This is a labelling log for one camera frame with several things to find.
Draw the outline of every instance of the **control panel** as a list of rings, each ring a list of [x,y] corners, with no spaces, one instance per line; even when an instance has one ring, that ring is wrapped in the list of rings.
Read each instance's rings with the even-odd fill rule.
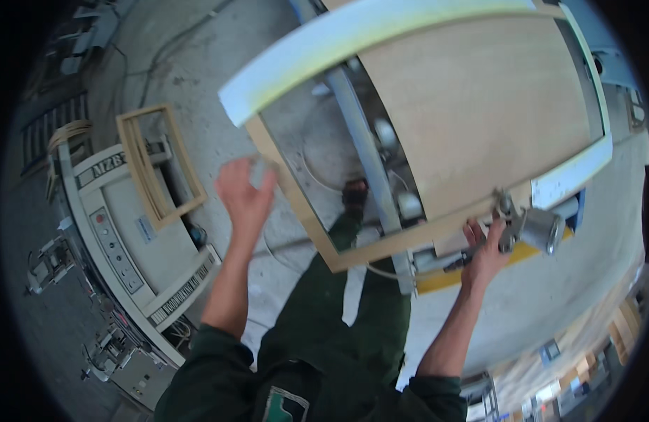
[[[100,240],[104,255],[108,258],[109,263],[116,271],[120,281],[128,292],[131,294],[134,293],[143,286],[144,282],[127,258],[126,252],[117,239],[116,231],[111,225],[111,222],[109,222],[104,207],[101,207],[90,215],[90,222],[97,234],[97,238]]]

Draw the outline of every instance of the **person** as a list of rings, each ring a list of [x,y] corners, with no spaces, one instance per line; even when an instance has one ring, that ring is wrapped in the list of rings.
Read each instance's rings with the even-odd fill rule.
[[[342,320],[346,272],[333,274],[317,254],[261,339],[257,372],[240,342],[247,323],[247,268],[272,206],[277,174],[259,189],[252,162],[224,165],[215,188],[233,232],[204,308],[191,353],[155,409],[156,421],[464,421],[460,397],[465,355],[484,291],[505,266],[498,251],[505,224],[494,220],[488,239],[479,224],[464,227],[470,245],[485,242],[462,272],[462,286],[438,336],[403,392],[395,389],[411,313],[396,280],[368,271],[357,318]],[[362,226],[364,180],[343,191],[345,213],[329,231],[339,250]],[[393,272],[389,258],[373,264]]]

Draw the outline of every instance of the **green uniform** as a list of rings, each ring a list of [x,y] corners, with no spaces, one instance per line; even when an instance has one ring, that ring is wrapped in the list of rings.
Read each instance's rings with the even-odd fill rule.
[[[338,219],[329,235],[349,248],[359,220]],[[374,264],[394,272],[389,258]],[[155,409],[156,421],[464,421],[460,378],[413,377],[395,390],[411,300],[397,282],[367,271],[355,323],[342,320],[347,274],[317,254],[275,326],[252,351],[202,325],[191,355]]]

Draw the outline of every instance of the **spray gun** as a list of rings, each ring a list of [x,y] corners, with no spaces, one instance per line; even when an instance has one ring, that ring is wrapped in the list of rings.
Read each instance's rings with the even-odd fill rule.
[[[515,243],[525,242],[548,255],[553,255],[564,233],[566,225],[564,218],[538,208],[522,209],[522,213],[519,214],[508,192],[500,191],[497,195],[495,211],[507,225],[498,242],[501,253],[511,253]],[[462,251],[462,258],[445,267],[444,270],[449,271],[469,264],[485,242],[486,239],[483,239],[474,247]]]

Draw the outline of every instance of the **logo patch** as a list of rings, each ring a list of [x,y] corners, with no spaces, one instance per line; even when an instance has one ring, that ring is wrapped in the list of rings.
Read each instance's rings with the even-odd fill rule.
[[[305,422],[310,403],[282,388],[271,387],[263,422]]]

